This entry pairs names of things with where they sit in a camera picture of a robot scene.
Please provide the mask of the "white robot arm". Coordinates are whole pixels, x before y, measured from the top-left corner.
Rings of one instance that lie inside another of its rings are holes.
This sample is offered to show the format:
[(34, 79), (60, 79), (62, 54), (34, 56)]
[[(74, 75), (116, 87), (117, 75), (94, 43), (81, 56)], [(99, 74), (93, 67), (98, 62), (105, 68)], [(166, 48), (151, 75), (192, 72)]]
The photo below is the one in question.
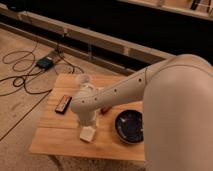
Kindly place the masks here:
[(213, 171), (213, 65), (183, 54), (71, 101), (81, 122), (102, 107), (143, 102), (147, 171)]

